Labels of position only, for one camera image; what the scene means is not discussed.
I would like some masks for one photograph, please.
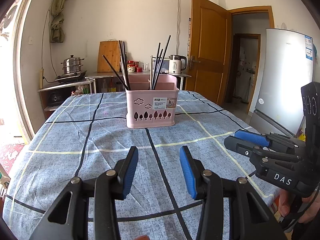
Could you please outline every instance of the plaid tablecloth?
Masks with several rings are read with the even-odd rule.
[[[140,235],[157,239],[195,239],[201,202],[194,201],[179,160],[187,145],[194,158],[222,178],[254,171],[249,159],[228,151],[223,140],[247,124],[195,92],[180,91],[174,126],[129,129],[126,94],[104,93],[68,98],[37,132],[13,167],[3,217],[19,240],[28,239],[57,195],[77,175],[99,176],[124,159],[131,146],[139,161],[130,194],[116,201],[123,240]],[[267,204],[278,188],[255,176],[249,179]],[[229,239],[228,202],[224,205],[224,239]],[[93,200],[89,205],[89,239],[93,239]]]

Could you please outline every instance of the wooden cutting board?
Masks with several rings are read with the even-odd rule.
[[[120,48],[119,41],[101,41],[98,54],[97,72],[112,72],[112,68],[103,58],[103,55],[109,60],[113,68],[120,71]]]

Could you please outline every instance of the black chopstick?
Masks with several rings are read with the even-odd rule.
[[[169,35],[167,44],[165,45],[164,53],[163,53],[163,56],[162,56],[162,59],[161,59],[161,62],[160,62],[160,66],[159,66],[158,71],[157,71],[157,73],[156,73],[156,77],[155,77],[156,79],[155,79],[155,82],[152,84],[152,90],[155,90],[155,89],[156,89],[156,85],[157,85],[157,82],[158,82],[160,70],[161,70],[161,68],[162,68],[163,60],[164,60],[164,57],[165,57],[165,53],[167,52],[167,48],[168,48],[168,45],[169,45],[170,38],[171,38],[171,35]]]
[[[125,89],[129,90],[129,88],[127,87],[127,85],[124,83],[124,81],[121,79],[121,77],[119,76],[119,74],[116,72],[116,70],[113,68],[113,66],[110,64],[109,60],[106,58],[105,55],[103,55],[104,59],[108,62],[109,66],[112,68],[113,72],[116,74],[116,76],[118,77],[118,79],[120,80],[120,82],[124,85]]]
[[[126,63],[125,63],[125,57],[124,57],[124,54],[123,54],[121,41],[119,41],[119,47],[120,47],[120,52],[121,52],[120,53],[120,58],[121,58],[122,66],[123,66],[123,69],[122,69],[123,78],[124,78],[125,83],[127,84],[127,88],[130,88],[129,78],[127,77],[126,71],[125,71],[127,69],[127,66],[126,66]]]
[[[158,60],[156,60],[156,66],[155,66],[155,71],[153,72],[153,76],[152,76],[152,87],[153,87],[153,84],[156,80],[156,73],[157,73],[157,70],[158,70],[158,65],[160,63],[160,59],[161,59],[161,55],[162,55],[162,52],[163,52],[163,49],[161,49],[161,52],[159,54],[159,57],[158,57]]]
[[[129,74],[128,74],[128,68],[127,68],[127,55],[125,53],[125,45],[124,45],[124,41],[123,41],[123,53],[124,53],[124,60],[125,60],[125,64],[124,64],[124,71],[125,71],[125,76],[127,78],[127,84],[128,84],[128,88],[129,90],[131,90],[130,88],[130,83],[129,83]]]
[[[156,56],[156,62],[155,62],[155,70],[153,71],[153,73],[156,71],[156,68],[157,68],[157,62],[158,62],[160,45],[161,45],[161,43],[159,42],[159,46],[158,46],[158,50],[157,50],[157,56]],[[151,90],[151,88],[152,88],[153,79],[154,79],[154,75],[152,74],[152,80],[150,80],[150,90]]]

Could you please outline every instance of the silver refrigerator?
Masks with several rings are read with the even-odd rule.
[[[313,79],[314,58],[311,37],[267,29],[265,66],[250,126],[260,133],[296,136],[303,121],[300,89]]]

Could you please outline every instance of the human hand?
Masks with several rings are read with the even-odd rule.
[[[134,240],[150,240],[149,236],[139,236],[135,238]]]
[[[310,203],[316,192],[314,192],[310,197],[302,198],[303,203]],[[280,190],[279,198],[279,212],[285,217],[290,212],[290,193],[284,189]],[[299,218],[299,223],[308,223],[315,218],[320,209],[320,194],[317,196],[312,205],[305,211],[305,213]]]

